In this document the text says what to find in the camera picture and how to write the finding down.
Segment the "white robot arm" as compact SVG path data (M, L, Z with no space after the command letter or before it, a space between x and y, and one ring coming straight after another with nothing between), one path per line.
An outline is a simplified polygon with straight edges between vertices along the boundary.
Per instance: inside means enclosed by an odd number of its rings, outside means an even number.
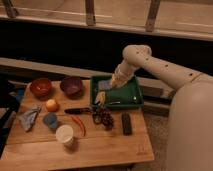
M166 171L213 171L213 76L155 58L147 45L128 45L122 56L112 86L125 85L142 68L175 90Z

